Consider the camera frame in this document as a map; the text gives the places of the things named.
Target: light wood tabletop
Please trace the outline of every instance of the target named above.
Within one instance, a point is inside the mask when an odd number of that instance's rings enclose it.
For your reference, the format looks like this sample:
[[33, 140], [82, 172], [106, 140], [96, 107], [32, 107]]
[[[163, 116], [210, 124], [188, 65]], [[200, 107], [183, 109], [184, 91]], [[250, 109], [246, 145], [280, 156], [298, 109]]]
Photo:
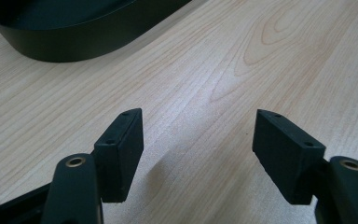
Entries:
[[258, 108], [358, 160], [358, 0], [193, 0], [122, 49], [44, 63], [0, 35], [0, 203], [142, 108], [145, 151], [105, 223], [315, 223], [252, 151]]

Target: wooden table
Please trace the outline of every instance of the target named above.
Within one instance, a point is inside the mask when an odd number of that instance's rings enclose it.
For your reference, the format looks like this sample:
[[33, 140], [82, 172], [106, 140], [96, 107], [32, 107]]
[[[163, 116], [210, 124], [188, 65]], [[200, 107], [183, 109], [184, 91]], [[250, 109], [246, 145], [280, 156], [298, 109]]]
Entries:
[[358, 0], [193, 0], [78, 63], [26, 58], [0, 35], [0, 203], [136, 107], [145, 151], [105, 223], [315, 223], [315, 202], [288, 204], [252, 152], [255, 112], [285, 115], [327, 160], [358, 160]]

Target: wooden surface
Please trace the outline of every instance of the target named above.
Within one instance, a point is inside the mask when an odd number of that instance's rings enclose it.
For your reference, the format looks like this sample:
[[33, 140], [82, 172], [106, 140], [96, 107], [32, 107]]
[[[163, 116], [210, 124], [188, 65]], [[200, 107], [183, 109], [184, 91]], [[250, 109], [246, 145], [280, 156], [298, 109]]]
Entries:
[[314, 202], [288, 204], [252, 152], [255, 112], [358, 160], [358, 0], [193, 0], [78, 63], [28, 59], [0, 35], [0, 203], [135, 107], [145, 151], [105, 223], [315, 223]]

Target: black container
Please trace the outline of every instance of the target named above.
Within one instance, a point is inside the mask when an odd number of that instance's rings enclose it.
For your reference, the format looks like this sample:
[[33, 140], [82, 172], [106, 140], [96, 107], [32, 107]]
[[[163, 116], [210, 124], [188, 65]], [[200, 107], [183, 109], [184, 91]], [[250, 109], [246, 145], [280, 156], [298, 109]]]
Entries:
[[119, 49], [191, 0], [0, 0], [0, 33], [23, 55], [75, 62]]

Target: wood grain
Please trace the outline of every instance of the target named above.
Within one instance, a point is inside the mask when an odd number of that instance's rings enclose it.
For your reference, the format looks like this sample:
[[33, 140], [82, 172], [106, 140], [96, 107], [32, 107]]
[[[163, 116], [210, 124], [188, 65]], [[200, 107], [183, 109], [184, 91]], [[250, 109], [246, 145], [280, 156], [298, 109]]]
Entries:
[[122, 111], [145, 152], [105, 223], [315, 223], [252, 152], [257, 108], [358, 160], [358, 0], [193, 0], [123, 49], [42, 63], [0, 35], [0, 203], [91, 152]]

